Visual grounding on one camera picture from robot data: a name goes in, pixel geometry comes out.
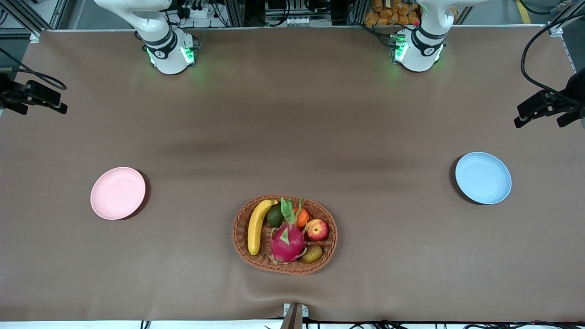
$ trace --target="banana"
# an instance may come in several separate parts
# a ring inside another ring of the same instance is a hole
[[[260,202],[250,217],[248,223],[248,251],[252,256],[256,256],[260,250],[260,234],[262,231],[262,222],[268,210],[273,206],[277,205],[276,200],[263,200]]]

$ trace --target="apple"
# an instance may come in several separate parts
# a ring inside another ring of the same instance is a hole
[[[311,220],[307,223],[307,236],[313,241],[321,241],[327,239],[329,228],[327,223],[322,220]]]

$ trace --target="cable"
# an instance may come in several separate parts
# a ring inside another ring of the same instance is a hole
[[[406,25],[402,25],[402,24],[398,24],[398,23],[395,23],[394,25],[402,26],[403,28],[405,28],[405,29],[407,29],[407,30],[410,30],[410,31],[416,31],[416,30],[417,30],[416,28],[414,28],[414,29],[411,29],[411,28],[409,28],[409,27],[408,27],[408,26],[406,26]]]
[[[140,329],[148,329],[150,327],[151,321],[141,321],[140,322]]]
[[[0,12],[0,19],[2,19],[0,25],[4,24],[4,22],[6,22],[6,20],[8,19],[8,13],[4,9],[2,9],[2,12]]]
[[[48,76],[47,74],[34,71],[32,68],[24,65],[21,61],[19,61],[18,59],[14,58],[10,53],[8,53],[3,48],[0,48],[0,52],[2,52],[4,55],[8,56],[8,58],[10,58],[14,62],[18,63],[18,65],[20,65],[20,66],[22,66],[22,67],[24,67],[26,69],[26,70],[22,70],[20,68],[13,68],[12,71],[33,74],[37,78],[43,80],[44,82],[52,85],[53,87],[55,87],[57,89],[61,89],[61,90],[66,90],[67,89],[67,86],[64,83],[62,83],[61,81],[57,80],[56,78],[54,78],[52,76]]]
[[[291,13],[291,4],[289,3],[288,0],[284,0],[284,8],[283,8],[283,17],[280,19],[280,21],[274,25],[267,23],[264,19],[262,19],[262,17],[260,17],[260,13],[257,12],[256,13],[256,17],[258,18],[258,20],[260,21],[260,23],[262,23],[262,25],[266,26],[267,28],[275,28],[276,26],[282,25],[284,22],[287,21],[288,16]]]
[[[201,37],[199,38],[199,41],[197,42],[197,50],[199,50],[199,48],[201,48],[201,45],[203,44],[203,37],[205,36],[205,29],[203,29],[203,32],[201,32]]]
[[[373,35],[379,35],[379,36],[385,36],[385,37],[390,37],[389,34],[386,33],[381,33],[381,32],[376,32],[373,29],[370,29],[367,27],[367,25],[362,24],[362,23],[353,23],[352,25],[356,25],[356,26],[361,26],[364,30],[368,31],[369,33],[373,34]]]
[[[173,26],[173,25],[175,25],[176,27],[179,26],[179,23],[175,22],[174,20],[171,21],[171,18],[168,17],[168,12],[167,11],[164,11],[164,13],[167,15],[167,22],[168,22],[168,24],[170,26]]]
[[[524,9],[528,10],[529,12],[535,14],[535,15],[548,15],[550,14],[550,11],[547,12],[537,12],[534,9],[531,9],[530,7],[526,6],[526,4],[524,3],[524,0],[518,0],[518,2],[520,2],[520,4],[522,5],[522,7],[524,7]]]
[[[305,0],[305,7],[314,13],[328,13],[331,11],[331,5],[327,6],[326,8],[313,8],[309,4],[309,0]]]
[[[364,30],[366,30],[366,31],[368,31],[369,33],[371,33],[371,34],[375,35],[375,36],[376,36],[376,38],[378,39],[378,41],[379,41],[381,44],[385,45],[386,47],[388,47],[388,48],[391,48],[391,49],[396,49],[396,48],[398,48],[397,46],[393,46],[393,45],[391,45],[391,44],[389,44],[389,43],[386,43],[386,42],[384,41],[384,39],[382,39],[382,38],[389,38],[389,37],[391,36],[390,34],[386,34],[386,33],[377,32],[377,31],[374,29],[374,26],[372,26],[372,27],[371,27],[371,29],[370,29],[370,28],[368,28],[366,25],[364,25],[364,24],[362,24],[362,23],[353,23],[352,25],[361,26],[361,27],[362,27]]]
[[[574,13],[578,13],[579,11],[581,11],[581,8],[583,8],[583,6],[585,6],[585,2],[582,2],[579,7],[575,10],[573,10]],[[569,9],[574,9],[572,5],[567,6],[560,14],[558,14],[555,19],[553,19],[553,21],[550,23],[554,23],[556,22],[561,16],[563,16]]]
[[[571,329],[571,326],[569,326],[569,325],[564,325],[562,323],[552,323],[552,322],[540,321],[540,320],[530,321],[530,322],[526,322],[523,324],[518,324],[516,326],[510,326],[510,329],[519,329],[521,327],[524,327],[525,325],[547,325],[550,327],[557,327],[557,328],[561,328],[561,329]]]
[[[569,98],[569,97],[567,97],[567,96],[565,96],[565,95],[561,94],[561,93],[560,93],[560,92],[558,92],[557,90],[555,90],[555,89],[553,89],[553,88],[551,88],[551,87],[549,87],[549,86],[547,86],[547,85],[545,85],[545,84],[542,84],[542,83],[540,83],[540,82],[538,82],[538,81],[534,80],[534,79],[533,79],[531,76],[529,76],[529,75],[528,75],[528,73],[526,73],[526,68],[525,68],[525,65],[526,65],[526,55],[527,55],[527,53],[528,53],[528,49],[530,49],[530,46],[532,46],[532,44],[534,43],[534,41],[535,41],[535,40],[536,40],[536,39],[537,39],[537,38],[538,38],[540,35],[542,35],[542,34],[543,34],[543,33],[545,33],[546,31],[550,30],[550,29],[551,29],[551,28],[552,28],[554,25],[562,24],[562,23],[565,23],[565,22],[566,22],[566,21],[568,21],[568,20],[571,20],[571,19],[574,19],[574,18],[577,18],[577,17],[581,17],[581,16],[585,16],[585,13],[580,13],[580,14],[578,14],[578,15],[571,15],[571,16],[567,16],[567,17],[565,17],[565,18],[563,18],[563,19],[561,19],[561,20],[558,20],[558,21],[557,21],[557,22],[555,22],[554,24],[552,24],[552,23],[551,23],[551,24],[548,24],[548,25],[546,25],[546,26],[545,26],[545,27],[544,27],[542,30],[540,30],[540,31],[539,31],[539,32],[538,32],[538,33],[537,33],[535,36],[533,36],[533,37],[532,37],[532,39],[530,39],[530,41],[529,41],[529,42],[526,44],[526,47],[524,48],[524,51],[522,52],[522,59],[520,60],[520,70],[522,71],[522,75],[523,75],[523,76],[526,78],[526,80],[528,80],[528,81],[529,81],[530,83],[532,83],[533,85],[536,85],[536,86],[538,86],[538,87],[541,87],[542,89],[544,89],[544,90],[546,90],[546,91],[550,92],[551,94],[555,94],[555,95],[557,95],[557,96],[558,96],[558,97],[560,97],[560,98],[563,98],[565,101],[567,101],[567,102],[569,102],[569,103],[571,103],[571,104],[573,104],[573,105],[576,105],[576,106],[578,106],[578,107],[585,107],[585,104],[579,103],[578,101],[576,101],[576,100],[573,100],[573,99],[571,99],[571,98]]]
[[[211,0],[209,3],[211,4],[211,6],[214,9],[215,13],[218,15],[219,21],[222,22],[222,24],[226,28],[229,28],[229,24],[227,23],[226,20],[224,20],[223,15],[221,14],[221,11],[219,11],[219,5],[218,5],[217,1],[216,0]]]

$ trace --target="avocado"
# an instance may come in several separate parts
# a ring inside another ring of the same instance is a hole
[[[280,227],[280,224],[284,221],[283,213],[280,212],[280,205],[273,205],[266,214],[266,221],[270,227]]]

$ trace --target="bread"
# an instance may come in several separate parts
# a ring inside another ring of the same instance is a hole
[[[392,17],[388,18],[388,25],[394,25],[396,23],[398,23],[398,14],[394,13]]]
[[[402,3],[402,0],[392,0],[392,11],[393,12],[398,12],[398,10],[400,10],[402,7],[404,7],[404,4]]]
[[[408,25],[408,17],[406,15],[399,15],[398,24]]]
[[[408,4],[402,4],[402,7],[398,10],[399,15],[406,15],[408,14]]]
[[[382,9],[382,11],[380,12],[380,18],[390,18],[392,17],[392,9],[390,8],[384,8]]]
[[[375,12],[380,12],[382,9],[384,9],[384,4],[382,3],[382,0],[371,0],[370,6],[371,9]]]
[[[419,21],[418,14],[415,11],[408,13],[408,24],[415,25]]]
[[[378,14],[375,12],[369,12],[366,14],[366,18],[364,18],[364,24],[368,26],[373,26],[378,22]]]

